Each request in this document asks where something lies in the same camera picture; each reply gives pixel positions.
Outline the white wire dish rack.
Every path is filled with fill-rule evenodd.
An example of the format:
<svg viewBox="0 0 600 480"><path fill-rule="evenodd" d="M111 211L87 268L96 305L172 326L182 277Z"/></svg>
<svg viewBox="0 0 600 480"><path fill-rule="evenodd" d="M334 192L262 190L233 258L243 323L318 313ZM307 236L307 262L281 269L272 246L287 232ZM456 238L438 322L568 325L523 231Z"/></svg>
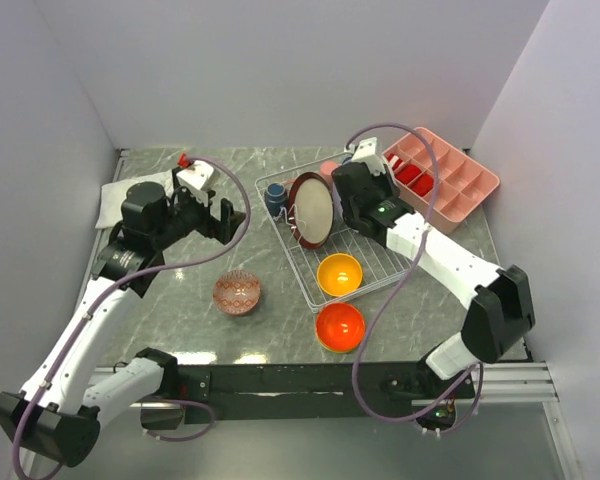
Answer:
<svg viewBox="0 0 600 480"><path fill-rule="evenodd" d="M338 213L334 214L330 236L317 248L306 247L295 236L294 219L268 218L283 257L313 312L391 285L410 265L404 256L383 249L346 226Z"/></svg>

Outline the orange-yellow bowl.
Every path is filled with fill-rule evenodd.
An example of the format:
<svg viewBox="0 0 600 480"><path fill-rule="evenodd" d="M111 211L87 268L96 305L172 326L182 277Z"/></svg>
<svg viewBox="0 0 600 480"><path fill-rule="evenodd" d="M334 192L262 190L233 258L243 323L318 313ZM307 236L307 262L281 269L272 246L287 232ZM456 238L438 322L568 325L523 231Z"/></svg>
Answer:
<svg viewBox="0 0 600 480"><path fill-rule="evenodd" d="M346 253L327 256L320 262L316 271L318 286L332 297L354 292L361 286L363 278L363 269L359 261Z"/></svg>

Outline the dark blue ceramic mug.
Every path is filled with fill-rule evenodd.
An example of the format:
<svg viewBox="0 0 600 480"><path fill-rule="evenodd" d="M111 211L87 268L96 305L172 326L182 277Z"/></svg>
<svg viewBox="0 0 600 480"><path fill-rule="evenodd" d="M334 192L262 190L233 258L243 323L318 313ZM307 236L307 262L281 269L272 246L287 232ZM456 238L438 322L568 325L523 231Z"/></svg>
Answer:
<svg viewBox="0 0 600 480"><path fill-rule="evenodd" d="M281 183L270 183L264 193L266 209L272 218L277 218L286 207L288 194L286 187Z"/></svg>

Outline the dark red rimmed plate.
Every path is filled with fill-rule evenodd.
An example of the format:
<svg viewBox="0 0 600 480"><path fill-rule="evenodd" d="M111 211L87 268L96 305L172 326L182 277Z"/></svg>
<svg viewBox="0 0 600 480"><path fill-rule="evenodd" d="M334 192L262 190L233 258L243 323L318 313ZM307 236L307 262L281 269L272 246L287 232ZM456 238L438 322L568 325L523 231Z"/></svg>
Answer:
<svg viewBox="0 0 600 480"><path fill-rule="evenodd" d="M304 248L321 247L330 236L335 220L328 184L317 173L301 174L291 186L289 207L294 238Z"/></svg>

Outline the pink plastic cup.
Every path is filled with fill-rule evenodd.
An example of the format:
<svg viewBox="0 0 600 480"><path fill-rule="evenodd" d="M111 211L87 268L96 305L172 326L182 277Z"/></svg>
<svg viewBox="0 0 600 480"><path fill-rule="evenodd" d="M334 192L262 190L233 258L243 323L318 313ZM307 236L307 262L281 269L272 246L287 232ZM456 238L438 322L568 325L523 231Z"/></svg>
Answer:
<svg viewBox="0 0 600 480"><path fill-rule="evenodd" d="M339 164L335 161L325 161L320 165L318 173L328 185L331 185L333 183L332 174L338 167Z"/></svg>

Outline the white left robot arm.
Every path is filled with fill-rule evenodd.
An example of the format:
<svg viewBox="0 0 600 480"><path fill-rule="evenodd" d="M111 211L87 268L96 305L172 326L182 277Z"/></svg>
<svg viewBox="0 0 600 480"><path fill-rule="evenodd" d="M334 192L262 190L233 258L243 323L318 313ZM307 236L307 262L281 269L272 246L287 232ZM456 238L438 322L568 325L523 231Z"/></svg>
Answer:
<svg viewBox="0 0 600 480"><path fill-rule="evenodd" d="M121 204L121 221L93 266L84 296L51 353L16 393L0 393L0 426L12 442L14 473L27 478L20 452L31 451L57 469L79 465L102 431L133 403L152 398L182 405L177 359L145 348L112 376L89 380L116 325L168 269L164 252L193 232L226 251L244 237L251 211L223 199L211 213L212 191L179 182L171 195L158 183L132 186Z"/></svg>

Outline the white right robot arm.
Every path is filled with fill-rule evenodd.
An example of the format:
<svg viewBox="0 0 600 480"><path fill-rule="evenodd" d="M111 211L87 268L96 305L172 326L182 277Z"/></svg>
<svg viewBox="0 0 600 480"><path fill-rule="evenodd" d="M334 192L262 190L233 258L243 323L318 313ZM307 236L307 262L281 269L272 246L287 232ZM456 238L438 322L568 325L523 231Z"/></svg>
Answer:
<svg viewBox="0 0 600 480"><path fill-rule="evenodd" d="M374 175L361 162L349 161L332 173L347 226L411 264L446 287L466 309L459 332L424 357L420 391L440 398L453 377L470 365L493 364L535 325L527 274L505 269L472 254L425 221L399 197L391 177Z"/></svg>

